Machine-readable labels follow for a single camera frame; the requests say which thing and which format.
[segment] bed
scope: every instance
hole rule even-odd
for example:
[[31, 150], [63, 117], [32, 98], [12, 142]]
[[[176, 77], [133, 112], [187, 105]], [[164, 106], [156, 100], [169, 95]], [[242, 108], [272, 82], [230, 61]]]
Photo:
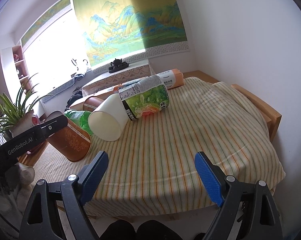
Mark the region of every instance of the bed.
[[285, 176], [270, 141], [281, 115], [238, 85], [205, 82], [202, 72], [184, 77], [184, 86], [169, 90], [167, 109], [128, 122], [115, 142], [92, 136], [83, 160], [71, 163], [48, 145], [34, 165], [33, 184], [61, 181], [104, 150], [109, 165], [85, 205], [88, 215], [174, 214], [213, 204], [194, 166], [195, 154], [204, 151], [225, 174], [249, 183], [263, 179], [274, 192]]

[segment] orange package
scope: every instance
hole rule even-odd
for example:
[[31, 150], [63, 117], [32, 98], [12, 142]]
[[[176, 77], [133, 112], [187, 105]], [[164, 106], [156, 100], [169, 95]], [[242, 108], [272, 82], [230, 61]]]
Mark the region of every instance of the orange package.
[[183, 73], [177, 68], [156, 74], [156, 76], [161, 78], [167, 89], [184, 85]]

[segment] crumpled plastic bottle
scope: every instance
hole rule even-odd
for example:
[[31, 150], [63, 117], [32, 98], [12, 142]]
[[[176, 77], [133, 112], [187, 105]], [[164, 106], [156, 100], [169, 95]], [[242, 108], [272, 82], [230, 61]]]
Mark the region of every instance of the crumpled plastic bottle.
[[67, 110], [64, 112], [64, 115], [72, 120], [75, 124], [81, 127], [89, 135], [93, 135], [92, 130], [88, 125], [88, 117], [92, 112], [89, 111], [76, 111], [76, 110]]

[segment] wooden bed frame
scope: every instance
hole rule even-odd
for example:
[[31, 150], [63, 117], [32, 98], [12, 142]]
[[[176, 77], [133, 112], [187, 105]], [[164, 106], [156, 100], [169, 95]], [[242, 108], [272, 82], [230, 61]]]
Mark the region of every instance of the wooden bed frame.
[[[209, 82], [213, 84], [219, 82], [217, 79], [199, 70], [186, 72], [183, 73], [183, 75], [184, 78], [198, 77], [205, 82]], [[269, 104], [265, 103], [259, 97], [255, 96], [254, 94], [242, 88], [241, 86], [237, 84], [233, 84], [231, 85], [231, 87], [236, 89], [240, 93], [242, 93], [244, 96], [246, 96], [254, 104], [254, 106], [256, 106], [257, 109], [260, 111], [261, 115], [264, 117], [267, 123], [268, 131], [269, 131], [269, 140], [272, 142], [276, 135], [282, 115], [279, 112], [277, 112], [274, 108], [272, 108]]]

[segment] landscape painting curtain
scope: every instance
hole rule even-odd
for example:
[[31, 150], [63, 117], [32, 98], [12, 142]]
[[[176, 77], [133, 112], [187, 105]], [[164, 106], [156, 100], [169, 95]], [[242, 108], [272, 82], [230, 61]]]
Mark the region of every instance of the landscape painting curtain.
[[73, 0], [92, 68], [140, 51], [131, 60], [188, 50], [176, 0]]

